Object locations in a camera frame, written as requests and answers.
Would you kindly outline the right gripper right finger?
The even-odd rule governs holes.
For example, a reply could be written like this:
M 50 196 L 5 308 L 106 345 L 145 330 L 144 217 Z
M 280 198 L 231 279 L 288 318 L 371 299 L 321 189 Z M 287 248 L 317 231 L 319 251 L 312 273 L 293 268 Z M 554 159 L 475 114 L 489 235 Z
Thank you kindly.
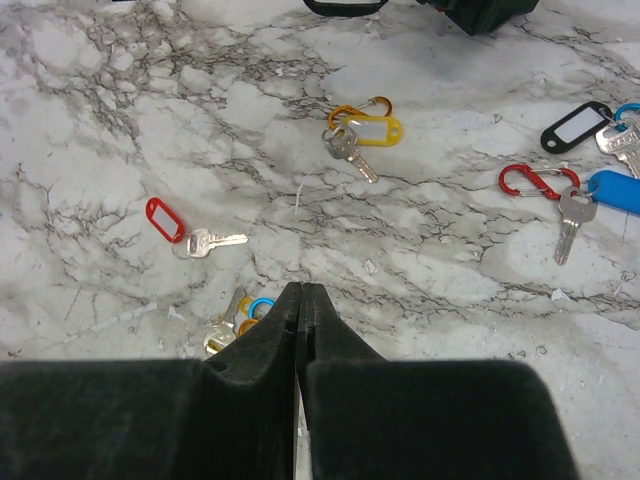
M 511 360 L 389 361 L 303 286 L 298 374 L 317 479 L 575 479 L 551 395 Z

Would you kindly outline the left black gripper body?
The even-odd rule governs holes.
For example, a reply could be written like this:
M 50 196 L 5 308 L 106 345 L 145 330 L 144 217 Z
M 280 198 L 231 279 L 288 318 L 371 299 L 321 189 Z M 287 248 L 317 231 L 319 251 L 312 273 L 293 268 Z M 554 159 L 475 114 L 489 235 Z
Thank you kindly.
M 538 0 L 424 0 L 469 36 L 494 32 L 514 17 L 531 13 Z

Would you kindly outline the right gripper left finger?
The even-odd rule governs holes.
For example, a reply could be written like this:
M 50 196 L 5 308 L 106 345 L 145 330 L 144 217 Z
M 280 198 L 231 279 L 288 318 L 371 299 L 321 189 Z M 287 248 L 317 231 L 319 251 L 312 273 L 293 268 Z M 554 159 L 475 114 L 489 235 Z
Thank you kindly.
M 7 361 L 5 479 L 290 479 L 302 287 L 208 360 Z

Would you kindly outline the black key tag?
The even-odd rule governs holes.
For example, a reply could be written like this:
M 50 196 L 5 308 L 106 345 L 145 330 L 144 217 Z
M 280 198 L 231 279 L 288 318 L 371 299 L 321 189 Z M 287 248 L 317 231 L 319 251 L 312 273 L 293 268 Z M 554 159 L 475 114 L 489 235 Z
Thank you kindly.
M 589 101 L 545 129 L 542 148 L 552 154 L 564 154 L 609 124 L 613 113 L 604 103 Z

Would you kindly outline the yellow key tag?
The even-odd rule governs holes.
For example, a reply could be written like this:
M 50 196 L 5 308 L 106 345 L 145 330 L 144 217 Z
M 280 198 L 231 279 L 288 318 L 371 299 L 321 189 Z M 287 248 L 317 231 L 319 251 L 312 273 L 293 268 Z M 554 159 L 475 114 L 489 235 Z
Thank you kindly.
M 393 116 L 349 115 L 341 124 L 355 132 L 358 146 L 392 147 L 404 136 L 403 125 Z

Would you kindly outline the orange S carabiner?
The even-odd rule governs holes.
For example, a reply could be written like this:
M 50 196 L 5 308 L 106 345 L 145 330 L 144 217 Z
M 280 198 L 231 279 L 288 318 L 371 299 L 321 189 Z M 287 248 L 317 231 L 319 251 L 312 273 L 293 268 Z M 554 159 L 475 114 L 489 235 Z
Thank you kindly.
M 393 104 L 387 97 L 384 96 L 374 96 L 357 105 L 345 104 L 337 106 L 328 115 L 328 127 L 331 129 L 335 129 L 338 126 L 338 121 L 341 118 L 345 118 L 346 116 L 350 115 L 367 115 L 367 113 L 365 112 L 366 108 L 376 107 L 380 105 L 386 107 L 384 116 L 392 115 Z

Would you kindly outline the red S carabiner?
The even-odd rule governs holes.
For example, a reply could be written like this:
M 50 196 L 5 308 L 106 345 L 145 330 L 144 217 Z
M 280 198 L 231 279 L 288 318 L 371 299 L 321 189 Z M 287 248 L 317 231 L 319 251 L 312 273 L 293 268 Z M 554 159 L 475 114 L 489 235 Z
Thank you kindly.
M 511 173 L 518 173 L 523 178 L 528 180 L 533 186 L 532 189 L 522 190 L 519 188 L 512 188 L 507 180 L 508 176 Z M 579 176 L 572 170 L 560 167 L 560 168 L 547 168 L 547 169 L 534 169 L 531 166 L 518 163 L 511 164 L 502 169 L 498 176 L 498 185 L 501 190 L 510 196 L 536 196 L 542 195 L 547 199 L 557 201 L 560 199 L 561 195 L 556 192 L 544 179 L 543 175 L 553 175 L 557 177 L 565 177 L 569 180 L 570 185 L 576 188 L 581 187 L 581 180 Z

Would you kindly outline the blue key tag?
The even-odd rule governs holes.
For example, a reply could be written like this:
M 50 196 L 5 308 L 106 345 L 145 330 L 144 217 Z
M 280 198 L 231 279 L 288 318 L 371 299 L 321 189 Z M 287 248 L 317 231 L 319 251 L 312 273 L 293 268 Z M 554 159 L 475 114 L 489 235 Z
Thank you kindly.
M 630 214 L 640 214 L 639 179 L 602 170 L 589 178 L 587 186 L 595 202 Z

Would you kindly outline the orange blue carabiner cluster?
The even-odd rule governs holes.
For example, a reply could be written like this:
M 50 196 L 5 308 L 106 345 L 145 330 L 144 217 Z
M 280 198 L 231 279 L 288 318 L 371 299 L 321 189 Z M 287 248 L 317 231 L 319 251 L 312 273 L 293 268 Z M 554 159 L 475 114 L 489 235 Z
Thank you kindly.
M 261 319 L 259 308 L 266 306 L 271 308 L 275 304 L 275 301 L 262 297 L 257 299 L 251 299 L 244 296 L 238 303 L 238 310 L 246 315 L 246 319 L 239 325 L 236 331 L 238 337 L 243 336 L 248 330 L 250 330 Z

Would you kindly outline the silver key lower red tag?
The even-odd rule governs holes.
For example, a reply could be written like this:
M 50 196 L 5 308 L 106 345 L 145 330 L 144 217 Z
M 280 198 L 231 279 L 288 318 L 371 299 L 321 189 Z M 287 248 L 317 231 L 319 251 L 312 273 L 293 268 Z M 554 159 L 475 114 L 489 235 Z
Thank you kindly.
M 248 242 L 245 234 L 216 235 L 206 228 L 189 232 L 186 237 L 186 253 L 190 258 L 201 259 L 218 247 L 241 245 Z

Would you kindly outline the silver key on yellow tag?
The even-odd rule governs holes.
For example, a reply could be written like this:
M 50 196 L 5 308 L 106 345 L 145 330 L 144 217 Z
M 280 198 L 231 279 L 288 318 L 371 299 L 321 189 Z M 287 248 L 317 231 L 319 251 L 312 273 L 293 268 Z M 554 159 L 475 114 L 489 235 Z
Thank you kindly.
M 322 140 L 333 158 L 346 160 L 357 168 L 369 183 L 378 182 L 378 175 L 358 150 L 358 137 L 351 127 L 339 125 L 335 129 L 327 128 L 322 133 Z

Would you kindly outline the silver key on black tag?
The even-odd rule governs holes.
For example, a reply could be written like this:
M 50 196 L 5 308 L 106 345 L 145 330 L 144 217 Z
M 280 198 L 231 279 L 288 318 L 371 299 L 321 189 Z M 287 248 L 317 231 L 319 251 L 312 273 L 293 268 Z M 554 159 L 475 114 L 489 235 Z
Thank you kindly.
M 615 127 L 604 127 L 595 134 L 596 144 L 604 154 L 614 155 L 624 163 L 633 177 L 639 178 L 639 124 L 625 120 L 626 129 L 619 132 Z

